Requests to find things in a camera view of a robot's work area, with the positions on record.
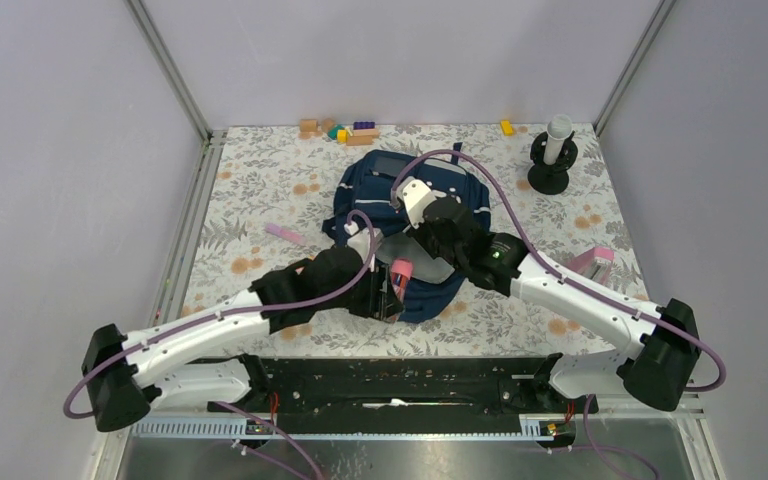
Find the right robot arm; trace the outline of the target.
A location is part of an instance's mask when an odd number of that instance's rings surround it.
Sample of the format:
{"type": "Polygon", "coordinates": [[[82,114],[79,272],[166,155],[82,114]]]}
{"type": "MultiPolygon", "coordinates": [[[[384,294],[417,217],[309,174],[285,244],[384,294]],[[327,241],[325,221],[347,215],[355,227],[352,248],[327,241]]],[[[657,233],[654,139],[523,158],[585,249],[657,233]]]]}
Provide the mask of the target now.
{"type": "Polygon", "coordinates": [[[612,345],[599,354],[555,354],[533,386],[535,402],[557,412],[572,399],[624,390],[656,410],[677,409],[701,355],[692,308],[672,299],[637,302],[538,253],[519,237],[488,232],[452,197],[402,193],[409,235],[479,289],[540,305],[612,345]]]}

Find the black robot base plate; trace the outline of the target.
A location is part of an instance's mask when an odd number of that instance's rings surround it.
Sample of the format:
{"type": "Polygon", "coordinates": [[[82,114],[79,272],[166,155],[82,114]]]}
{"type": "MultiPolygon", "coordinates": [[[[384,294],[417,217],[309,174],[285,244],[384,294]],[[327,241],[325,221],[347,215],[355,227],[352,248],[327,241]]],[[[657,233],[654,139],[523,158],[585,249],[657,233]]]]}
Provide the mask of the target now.
{"type": "Polygon", "coordinates": [[[565,421],[597,403],[548,383],[548,357],[268,358],[243,355],[234,407],[290,434],[507,434],[523,415],[565,421]]]}

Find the pink topped pen tube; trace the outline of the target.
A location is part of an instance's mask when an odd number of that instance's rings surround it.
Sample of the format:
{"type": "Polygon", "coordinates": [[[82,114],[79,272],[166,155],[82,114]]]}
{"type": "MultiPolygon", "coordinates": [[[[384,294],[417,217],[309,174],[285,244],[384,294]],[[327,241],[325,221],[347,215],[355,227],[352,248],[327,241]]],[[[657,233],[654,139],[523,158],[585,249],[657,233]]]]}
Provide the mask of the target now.
{"type": "Polygon", "coordinates": [[[407,286],[412,279],[413,264],[411,261],[398,258],[393,261],[390,268],[390,278],[393,291],[399,300],[403,300],[407,286]]]}

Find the navy blue student backpack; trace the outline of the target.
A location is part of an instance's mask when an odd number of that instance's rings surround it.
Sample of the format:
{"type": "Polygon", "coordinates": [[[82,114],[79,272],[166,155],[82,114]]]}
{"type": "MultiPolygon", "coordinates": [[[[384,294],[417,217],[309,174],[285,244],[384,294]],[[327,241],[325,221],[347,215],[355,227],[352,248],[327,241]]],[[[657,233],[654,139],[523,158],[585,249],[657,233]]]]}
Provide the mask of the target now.
{"type": "MultiPolygon", "coordinates": [[[[433,259],[417,241],[407,235],[410,222],[405,213],[390,204],[390,190],[401,170],[413,157],[386,150],[371,150],[350,165],[336,187],[332,216],[321,224],[322,232],[338,245],[349,239],[345,231],[348,213],[366,213],[383,239],[376,260],[390,265],[402,259],[412,264],[411,279],[404,296],[404,310],[399,319],[419,324],[437,317],[454,300],[465,277],[443,259],[433,259]]],[[[489,189],[474,174],[458,164],[458,160],[430,158],[405,176],[407,181],[420,180],[438,198],[452,197],[469,207],[484,230],[491,224],[489,189]]]]}

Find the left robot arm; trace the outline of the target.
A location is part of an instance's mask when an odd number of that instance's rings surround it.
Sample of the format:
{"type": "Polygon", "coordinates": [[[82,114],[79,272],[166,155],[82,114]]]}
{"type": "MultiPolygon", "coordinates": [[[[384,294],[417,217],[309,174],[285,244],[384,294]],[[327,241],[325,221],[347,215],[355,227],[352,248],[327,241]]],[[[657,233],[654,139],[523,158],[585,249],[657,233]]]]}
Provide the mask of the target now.
{"type": "Polygon", "coordinates": [[[384,321],[403,309],[387,268],[351,247],[332,247],[266,273],[214,307],[159,327],[123,332],[110,323],[96,329],[75,389],[87,393],[86,415],[102,433],[172,406],[237,402],[256,411],[270,397],[261,368],[237,355],[214,368],[199,360],[242,340],[306,324],[321,311],[384,321]]]}

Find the purple pink highlighter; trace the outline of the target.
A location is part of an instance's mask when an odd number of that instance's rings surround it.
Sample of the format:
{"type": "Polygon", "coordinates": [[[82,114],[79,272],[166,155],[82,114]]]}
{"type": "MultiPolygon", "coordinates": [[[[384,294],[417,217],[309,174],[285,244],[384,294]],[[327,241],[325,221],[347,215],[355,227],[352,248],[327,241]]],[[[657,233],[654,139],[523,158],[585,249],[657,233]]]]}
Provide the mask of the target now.
{"type": "Polygon", "coordinates": [[[297,232],[294,232],[292,230],[289,230],[285,227],[282,227],[280,225],[267,223],[264,227],[264,230],[273,236],[276,236],[278,238],[281,238],[293,244],[301,245],[301,246],[304,246],[306,244],[306,238],[303,235],[297,232]]]}

